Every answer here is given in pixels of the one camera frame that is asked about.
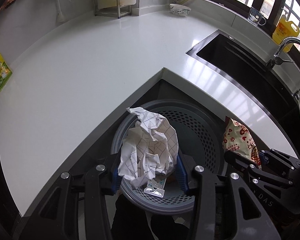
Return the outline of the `grid paper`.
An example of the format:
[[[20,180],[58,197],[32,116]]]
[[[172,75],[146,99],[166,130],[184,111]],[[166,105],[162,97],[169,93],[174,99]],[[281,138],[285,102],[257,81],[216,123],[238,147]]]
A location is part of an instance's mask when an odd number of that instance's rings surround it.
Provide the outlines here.
[[[166,179],[177,164],[179,143],[168,119],[142,107],[127,108],[137,118],[122,141],[119,176],[133,189],[153,179]]]

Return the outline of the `red patterned snack bag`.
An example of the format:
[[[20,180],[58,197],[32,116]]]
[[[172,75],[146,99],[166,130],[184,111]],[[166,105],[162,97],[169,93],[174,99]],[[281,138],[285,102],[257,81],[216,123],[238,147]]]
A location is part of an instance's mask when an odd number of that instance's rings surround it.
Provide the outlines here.
[[[261,168],[258,149],[249,129],[228,116],[225,124],[226,128],[222,139],[223,150],[238,153]]]

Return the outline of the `white product packaging card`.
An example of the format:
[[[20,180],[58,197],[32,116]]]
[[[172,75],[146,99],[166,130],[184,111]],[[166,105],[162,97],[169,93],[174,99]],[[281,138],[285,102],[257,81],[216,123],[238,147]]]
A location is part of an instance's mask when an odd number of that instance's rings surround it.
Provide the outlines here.
[[[143,192],[153,197],[163,198],[165,195],[165,184],[166,178],[153,178],[147,181],[147,185],[143,189]]]

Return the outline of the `grey perforated trash bin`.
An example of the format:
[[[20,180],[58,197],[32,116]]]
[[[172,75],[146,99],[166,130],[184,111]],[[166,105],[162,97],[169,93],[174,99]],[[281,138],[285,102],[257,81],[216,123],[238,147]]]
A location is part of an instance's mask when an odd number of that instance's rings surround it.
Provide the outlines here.
[[[178,100],[154,100],[143,104],[144,109],[166,117],[176,130],[179,148],[190,155],[197,165],[215,174],[224,175],[226,164],[223,157],[223,123],[208,110]],[[122,180],[121,191],[134,205],[152,213],[181,215],[192,211],[194,197],[187,196],[174,176],[166,181],[163,198],[144,193],[143,188],[133,189]]]

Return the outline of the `chrome small faucet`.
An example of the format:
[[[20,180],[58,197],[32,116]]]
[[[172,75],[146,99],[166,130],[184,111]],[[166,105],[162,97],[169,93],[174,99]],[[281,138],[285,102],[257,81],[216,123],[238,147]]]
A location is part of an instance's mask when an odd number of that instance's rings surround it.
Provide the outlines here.
[[[295,100],[300,100],[300,88],[298,88],[298,89],[292,94],[292,97],[293,97]]]

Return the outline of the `black sink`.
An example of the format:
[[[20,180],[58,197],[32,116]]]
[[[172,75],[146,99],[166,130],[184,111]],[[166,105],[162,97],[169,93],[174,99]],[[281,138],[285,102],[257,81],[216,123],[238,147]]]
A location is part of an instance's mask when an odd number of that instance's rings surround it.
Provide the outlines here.
[[[247,93],[278,125],[300,158],[300,108],[288,87],[261,58],[220,30],[195,44],[187,55]]]

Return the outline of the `yellow oil bottle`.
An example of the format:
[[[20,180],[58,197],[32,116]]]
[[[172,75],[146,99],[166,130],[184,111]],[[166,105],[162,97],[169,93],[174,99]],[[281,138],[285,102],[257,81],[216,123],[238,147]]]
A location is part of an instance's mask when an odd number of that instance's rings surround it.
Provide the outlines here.
[[[287,37],[298,37],[299,27],[293,21],[287,21],[286,16],[282,15],[272,34],[273,41],[279,45]]]

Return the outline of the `glass mug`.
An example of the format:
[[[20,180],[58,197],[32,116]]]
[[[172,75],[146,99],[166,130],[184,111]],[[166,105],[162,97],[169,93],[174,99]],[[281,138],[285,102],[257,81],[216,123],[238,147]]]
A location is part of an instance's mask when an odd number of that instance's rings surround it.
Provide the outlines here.
[[[266,18],[255,8],[251,7],[247,19],[255,26],[266,24]]]

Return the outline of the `white patterned bowl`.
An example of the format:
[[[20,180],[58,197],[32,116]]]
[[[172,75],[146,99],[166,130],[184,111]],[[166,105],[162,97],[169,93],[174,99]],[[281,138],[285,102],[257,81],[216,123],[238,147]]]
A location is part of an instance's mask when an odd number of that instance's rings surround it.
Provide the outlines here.
[[[170,12],[175,16],[187,17],[191,11],[191,8],[181,4],[170,4]]]

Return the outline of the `steel cutting board rack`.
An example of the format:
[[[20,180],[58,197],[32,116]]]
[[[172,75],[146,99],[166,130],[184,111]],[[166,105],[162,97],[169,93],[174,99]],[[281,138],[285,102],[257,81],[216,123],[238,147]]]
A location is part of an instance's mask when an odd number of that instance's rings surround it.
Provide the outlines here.
[[[94,16],[122,18],[132,14],[131,5],[121,5],[120,0],[92,0]]]

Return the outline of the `blue white bottle brush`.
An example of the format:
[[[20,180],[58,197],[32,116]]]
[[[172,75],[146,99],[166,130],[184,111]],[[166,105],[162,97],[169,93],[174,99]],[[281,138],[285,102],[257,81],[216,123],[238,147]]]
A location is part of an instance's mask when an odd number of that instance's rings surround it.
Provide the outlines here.
[[[63,23],[63,22],[65,22],[65,17],[62,13],[62,10],[61,10],[60,0],[55,0],[55,2],[56,2],[56,9],[57,9],[56,22],[57,23]]]

